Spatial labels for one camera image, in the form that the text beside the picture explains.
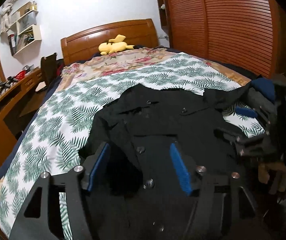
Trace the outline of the person's right hand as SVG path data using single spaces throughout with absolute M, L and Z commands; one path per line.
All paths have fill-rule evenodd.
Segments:
M 258 166 L 259 182 L 276 185 L 276 191 L 286 196 L 286 166 L 284 163 L 260 163 Z

